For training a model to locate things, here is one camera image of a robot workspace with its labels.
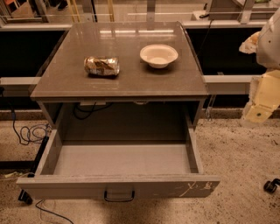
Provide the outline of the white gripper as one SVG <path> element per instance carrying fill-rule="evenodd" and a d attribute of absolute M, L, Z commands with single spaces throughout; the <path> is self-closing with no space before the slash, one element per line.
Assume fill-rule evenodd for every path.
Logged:
<path fill-rule="evenodd" d="M 260 32 L 255 32 L 241 43 L 239 51 L 256 53 L 258 64 L 268 69 L 280 69 L 280 8 Z M 280 71 L 271 70 L 260 77 L 254 76 L 250 82 L 248 98 L 242 111 L 241 123 L 258 126 L 266 122 L 280 106 Z"/>

